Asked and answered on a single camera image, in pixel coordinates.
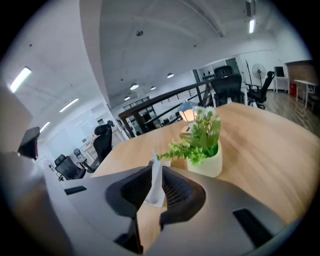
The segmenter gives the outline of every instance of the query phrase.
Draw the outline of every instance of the metal railing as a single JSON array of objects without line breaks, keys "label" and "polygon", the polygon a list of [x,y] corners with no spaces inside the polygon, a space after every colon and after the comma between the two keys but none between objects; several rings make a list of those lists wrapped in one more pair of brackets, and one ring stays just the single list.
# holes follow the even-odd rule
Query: metal railing
[{"label": "metal railing", "polygon": [[[124,112],[120,113],[118,116],[122,120],[125,128],[129,132],[131,137],[135,137],[135,134],[133,133],[132,128],[130,127],[130,125],[127,122],[127,118],[129,118],[131,116],[134,117],[134,119],[135,119],[137,125],[139,126],[140,130],[142,131],[142,133],[143,134],[147,133],[149,131],[156,129],[155,124],[154,124],[155,121],[159,121],[159,118],[163,117],[165,114],[169,113],[170,111],[178,108],[182,104],[182,102],[167,109],[166,111],[162,112],[161,114],[159,114],[156,117],[154,117],[150,120],[147,120],[147,121],[145,121],[144,118],[140,115],[140,113],[139,113],[140,111],[143,111],[146,108],[151,107],[157,103],[163,102],[165,100],[168,100],[170,102],[169,98],[172,98],[172,97],[175,98],[175,96],[177,97],[178,100],[181,100],[181,99],[179,99],[178,95],[182,92],[187,92],[187,91],[189,91],[189,95],[190,95],[190,98],[188,98],[188,101],[197,97],[199,100],[198,105],[203,106],[203,107],[207,107],[213,103],[212,99],[210,99],[211,98],[210,86],[209,86],[210,82],[211,82],[211,80],[206,80],[203,82],[195,83],[192,85],[188,85],[188,86],[164,93],[164,94],[159,95],[157,97],[151,98],[151,99],[149,99],[139,105],[136,105],[130,109],[127,109]],[[200,92],[199,86],[202,86],[202,85],[206,85],[205,90]],[[191,96],[190,90],[194,89],[194,88],[196,89],[196,94]],[[171,120],[170,122],[168,122],[166,124],[163,124],[162,126],[170,125],[180,119],[181,119],[181,117],[177,116],[173,120]]]}]

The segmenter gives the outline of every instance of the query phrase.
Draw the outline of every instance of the white plant pot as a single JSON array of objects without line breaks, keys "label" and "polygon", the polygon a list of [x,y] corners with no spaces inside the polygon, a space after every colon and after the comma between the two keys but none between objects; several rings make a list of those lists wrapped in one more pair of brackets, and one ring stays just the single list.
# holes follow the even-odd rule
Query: white plant pot
[{"label": "white plant pot", "polygon": [[189,159],[187,161],[188,170],[197,174],[209,177],[217,177],[222,171],[222,148],[218,140],[218,152],[215,156],[205,158],[201,164],[192,165]]}]

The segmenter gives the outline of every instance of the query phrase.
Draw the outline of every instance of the desk surface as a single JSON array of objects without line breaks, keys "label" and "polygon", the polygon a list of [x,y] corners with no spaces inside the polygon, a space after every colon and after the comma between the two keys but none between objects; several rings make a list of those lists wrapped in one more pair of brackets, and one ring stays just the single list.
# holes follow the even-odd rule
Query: desk surface
[{"label": "desk surface", "polygon": [[312,82],[308,82],[308,81],[303,81],[303,80],[294,80],[294,81],[301,83],[301,84],[305,84],[305,85],[317,86],[317,84],[312,83]]},{"label": "desk surface", "polygon": [[[231,103],[218,107],[223,166],[217,177],[231,182],[277,213],[286,223],[306,212],[319,182],[320,139],[276,114]],[[183,121],[121,142],[94,177],[145,166],[179,141]],[[171,166],[187,170],[183,159]],[[141,243],[146,250],[160,233],[159,216],[166,210],[143,204],[138,211]]]}]

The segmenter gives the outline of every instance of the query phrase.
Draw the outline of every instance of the wooden floor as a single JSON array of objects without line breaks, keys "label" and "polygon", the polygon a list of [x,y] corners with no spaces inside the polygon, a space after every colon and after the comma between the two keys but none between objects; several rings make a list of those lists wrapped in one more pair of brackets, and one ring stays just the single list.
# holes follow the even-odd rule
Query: wooden floor
[{"label": "wooden floor", "polygon": [[282,116],[320,137],[320,116],[312,113],[310,107],[305,109],[302,100],[296,102],[296,98],[285,92],[268,91],[265,110]]}]

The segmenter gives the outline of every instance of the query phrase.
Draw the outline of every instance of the ceiling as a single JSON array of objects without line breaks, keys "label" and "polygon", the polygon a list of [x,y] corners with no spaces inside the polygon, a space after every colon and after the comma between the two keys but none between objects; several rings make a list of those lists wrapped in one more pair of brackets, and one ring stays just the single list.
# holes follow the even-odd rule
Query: ceiling
[{"label": "ceiling", "polygon": [[[192,61],[177,63],[186,55],[197,58],[204,43],[247,34],[250,20],[245,0],[96,0],[94,12],[86,13],[87,21],[98,20],[100,14],[92,25],[82,21],[84,2],[88,4],[48,3],[26,24],[1,63],[7,86],[25,66],[31,69],[15,94],[33,115],[34,125],[64,118],[59,110],[75,98],[79,101],[72,108],[101,95],[114,108],[132,93],[132,83],[140,85],[132,99],[146,94],[167,82],[170,72],[199,68]],[[270,12],[264,1],[257,1],[257,31],[266,29]],[[91,37],[96,45],[84,41],[89,30],[97,31],[96,38]],[[90,47],[99,54],[98,65],[89,61]]]},{"label": "ceiling", "polygon": [[[111,107],[132,93],[132,83],[140,85],[130,95],[133,99],[165,83],[168,73],[179,75],[177,63],[193,54],[194,46],[248,33],[245,7],[245,0],[103,0],[99,47]],[[257,2],[257,31],[265,29],[270,10]],[[185,63],[183,72],[195,68]]]}]

